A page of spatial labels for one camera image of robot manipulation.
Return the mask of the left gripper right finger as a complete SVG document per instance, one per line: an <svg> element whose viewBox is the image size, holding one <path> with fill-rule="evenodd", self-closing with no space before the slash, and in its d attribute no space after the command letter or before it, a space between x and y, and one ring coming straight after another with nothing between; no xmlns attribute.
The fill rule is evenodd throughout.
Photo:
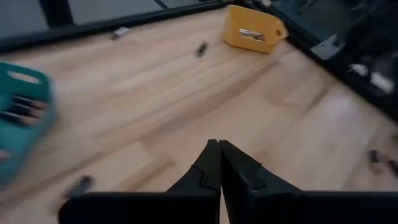
<svg viewBox="0 0 398 224"><path fill-rule="evenodd" d="M397 223L397 192L302 190L229 141L220 148L230 223Z"/></svg>

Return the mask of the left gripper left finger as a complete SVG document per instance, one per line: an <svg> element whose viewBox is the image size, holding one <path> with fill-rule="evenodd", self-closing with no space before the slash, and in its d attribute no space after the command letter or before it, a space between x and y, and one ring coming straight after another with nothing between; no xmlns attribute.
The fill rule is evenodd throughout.
<svg viewBox="0 0 398 224"><path fill-rule="evenodd" d="M219 223L221 148L215 139L165 192L90 192L71 198L59 223Z"/></svg>

